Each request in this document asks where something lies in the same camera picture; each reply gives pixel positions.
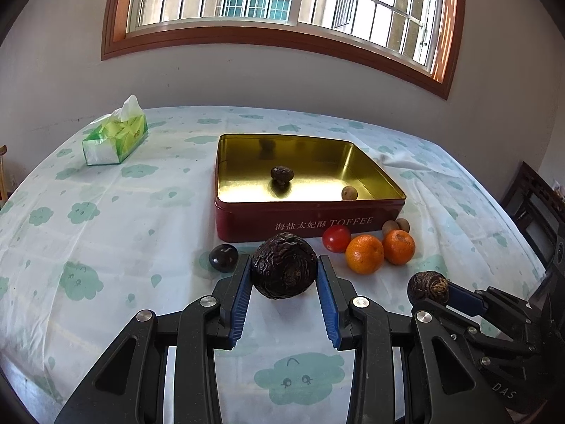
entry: tablecloth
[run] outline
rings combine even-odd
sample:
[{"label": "tablecloth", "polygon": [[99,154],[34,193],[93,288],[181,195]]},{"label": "tablecloth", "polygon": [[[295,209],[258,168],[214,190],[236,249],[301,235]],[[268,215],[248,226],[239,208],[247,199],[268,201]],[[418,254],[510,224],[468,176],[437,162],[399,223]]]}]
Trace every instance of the tablecloth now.
[{"label": "tablecloth", "polygon": [[[433,143],[281,110],[176,107],[146,114],[149,137],[123,164],[85,165],[87,126],[46,158],[0,211],[0,351],[50,395],[55,409],[137,311],[182,310],[223,277],[207,264],[208,252],[221,243],[213,172],[223,133],[348,140],[385,169],[408,197],[401,216],[416,241],[411,262],[385,263],[359,276],[343,254],[328,252],[319,238],[308,241],[330,256],[338,276],[386,310],[410,314],[406,284],[417,271],[436,270],[469,289],[492,285],[525,299],[543,276],[497,202]],[[252,252],[257,245],[237,247]],[[485,321],[481,328],[496,334]],[[243,337],[233,351],[215,356],[224,423],[345,422],[354,355],[338,353],[327,339],[315,285],[288,300],[253,291]],[[167,423],[172,378],[169,368]],[[397,415],[400,378],[397,369]]]}]

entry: orange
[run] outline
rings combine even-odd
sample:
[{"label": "orange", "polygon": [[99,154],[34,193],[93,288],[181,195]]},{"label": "orange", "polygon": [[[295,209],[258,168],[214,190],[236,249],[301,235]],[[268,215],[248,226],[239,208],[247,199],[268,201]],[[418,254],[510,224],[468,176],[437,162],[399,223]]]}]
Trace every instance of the orange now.
[{"label": "orange", "polygon": [[405,265],[414,256],[416,244],[414,239],[402,229],[389,232],[382,241],[385,258],[393,265]]},{"label": "orange", "polygon": [[345,249],[345,260],[357,274],[372,274],[385,260],[382,243],[368,234],[354,237]]}]

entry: dark brown nut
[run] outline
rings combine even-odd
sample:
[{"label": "dark brown nut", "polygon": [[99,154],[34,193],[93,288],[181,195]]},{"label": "dark brown nut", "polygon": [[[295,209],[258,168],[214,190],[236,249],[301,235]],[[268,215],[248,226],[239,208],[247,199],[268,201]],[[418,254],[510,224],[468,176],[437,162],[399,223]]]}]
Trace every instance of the dark brown nut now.
[{"label": "dark brown nut", "polygon": [[290,180],[295,178],[295,172],[288,167],[278,165],[270,170],[270,177],[280,185],[286,185]]}]

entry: green tissue box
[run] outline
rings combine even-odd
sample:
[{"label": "green tissue box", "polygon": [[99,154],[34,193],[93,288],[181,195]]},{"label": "green tissue box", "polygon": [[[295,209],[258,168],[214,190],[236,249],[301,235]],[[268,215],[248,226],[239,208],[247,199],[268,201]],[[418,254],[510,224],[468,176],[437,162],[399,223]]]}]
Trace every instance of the green tissue box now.
[{"label": "green tissue box", "polygon": [[120,164],[149,134],[145,113],[134,95],[96,122],[100,124],[83,140],[88,165]]}]

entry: wall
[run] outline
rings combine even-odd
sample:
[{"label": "wall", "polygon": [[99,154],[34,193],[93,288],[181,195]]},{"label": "wall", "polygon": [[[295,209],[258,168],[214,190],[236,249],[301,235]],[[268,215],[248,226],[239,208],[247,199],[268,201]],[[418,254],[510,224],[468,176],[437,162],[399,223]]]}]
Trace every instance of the wall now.
[{"label": "wall", "polygon": [[539,170],[539,174],[550,186],[554,180],[561,186],[565,185],[565,81],[561,81],[558,98],[555,125]]},{"label": "wall", "polygon": [[501,197],[538,168],[565,41],[538,0],[467,0],[449,100],[377,70],[282,48],[190,46],[100,61],[106,0],[30,0],[0,47],[0,141],[21,181],[131,93],[143,107],[284,108],[380,124],[438,143]]}]

